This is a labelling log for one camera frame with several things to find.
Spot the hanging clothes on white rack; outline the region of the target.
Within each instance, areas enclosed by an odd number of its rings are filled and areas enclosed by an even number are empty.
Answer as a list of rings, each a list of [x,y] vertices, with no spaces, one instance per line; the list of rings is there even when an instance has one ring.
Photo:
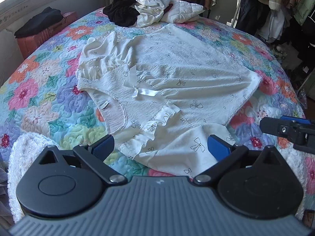
[[[235,27],[269,44],[290,43],[303,62],[313,59],[314,0],[240,0]]]

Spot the white quilted jacket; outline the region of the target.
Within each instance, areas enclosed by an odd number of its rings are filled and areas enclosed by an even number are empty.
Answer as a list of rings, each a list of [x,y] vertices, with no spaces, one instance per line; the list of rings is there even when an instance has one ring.
[[[164,13],[160,21],[166,23],[185,23],[196,21],[201,13],[205,11],[199,4],[189,3],[181,0],[170,0],[172,7]]]

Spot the red suitcase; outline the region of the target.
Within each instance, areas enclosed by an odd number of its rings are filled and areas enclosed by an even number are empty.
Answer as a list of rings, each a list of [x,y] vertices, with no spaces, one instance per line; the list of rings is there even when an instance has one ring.
[[[45,41],[64,30],[71,23],[78,19],[77,12],[67,12],[63,14],[63,19],[54,25],[44,29],[38,34],[28,37],[16,38],[22,57],[26,59],[36,49],[38,49]]]

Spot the cream crumpled garment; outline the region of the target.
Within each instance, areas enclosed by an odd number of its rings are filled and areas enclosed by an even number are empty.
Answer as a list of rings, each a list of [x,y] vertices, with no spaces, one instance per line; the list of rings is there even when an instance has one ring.
[[[164,10],[169,6],[171,0],[135,0],[134,8],[139,13],[137,26],[139,28],[150,26],[159,22]]]

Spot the black garment on suitcase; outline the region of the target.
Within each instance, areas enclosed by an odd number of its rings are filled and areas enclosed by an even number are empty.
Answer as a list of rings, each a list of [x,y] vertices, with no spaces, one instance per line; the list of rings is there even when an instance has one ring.
[[[21,28],[19,28],[14,36],[16,38],[24,38],[36,35],[48,27],[62,21],[63,15],[60,10],[46,7],[41,13],[29,19]]]

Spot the white clothes rack pole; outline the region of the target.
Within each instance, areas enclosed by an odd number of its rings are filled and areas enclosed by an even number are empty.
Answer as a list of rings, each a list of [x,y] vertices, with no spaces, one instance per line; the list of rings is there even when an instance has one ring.
[[[235,27],[235,23],[236,23],[236,20],[237,20],[237,16],[238,16],[239,11],[240,11],[240,6],[241,6],[241,0],[237,0],[237,1],[236,1],[236,10],[235,10],[233,19],[232,19],[232,21],[231,21],[231,27],[232,27],[232,28]]]

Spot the colourful floral quilt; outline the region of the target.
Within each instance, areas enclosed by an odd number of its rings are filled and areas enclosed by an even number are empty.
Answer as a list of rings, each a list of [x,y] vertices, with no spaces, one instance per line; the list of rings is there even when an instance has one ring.
[[[105,135],[105,123],[90,97],[77,89],[75,71],[86,41],[102,41],[115,31],[119,39],[149,34],[163,23],[119,27],[101,10],[72,23],[31,54],[1,87],[1,155],[8,160],[13,144],[26,132],[43,134],[63,148],[92,143]],[[314,156],[294,150],[284,138],[263,134],[266,117],[303,117],[287,75],[257,38],[213,20],[181,24],[181,29],[262,77],[259,89],[229,123],[229,141],[260,150],[275,144],[305,190],[302,209],[314,209]]]

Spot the white fluffy towel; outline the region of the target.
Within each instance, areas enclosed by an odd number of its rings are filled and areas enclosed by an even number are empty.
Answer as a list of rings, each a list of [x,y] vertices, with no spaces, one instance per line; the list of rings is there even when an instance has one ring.
[[[17,185],[47,146],[58,146],[58,144],[54,140],[35,132],[20,135],[12,146],[8,161],[7,190],[8,204],[15,223],[24,217],[16,195]]]

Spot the dark brown fuzzy garment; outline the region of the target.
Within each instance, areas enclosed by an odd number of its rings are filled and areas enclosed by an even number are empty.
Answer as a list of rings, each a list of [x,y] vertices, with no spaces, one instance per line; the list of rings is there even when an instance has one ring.
[[[103,8],[103,14],[110,22],[120,27],[133,26],[140,13],[133,7],[136,0],[112,0],[110,5]]]

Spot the white bow print dress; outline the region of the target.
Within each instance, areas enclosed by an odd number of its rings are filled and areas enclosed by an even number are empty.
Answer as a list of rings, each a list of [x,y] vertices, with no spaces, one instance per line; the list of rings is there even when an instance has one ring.
[[[76,70],[115,148],[156,171],[195,177],[216,164],[211,134],[231,141],[227,124],[261,76],[168,24],[131,39],[89,38]]]

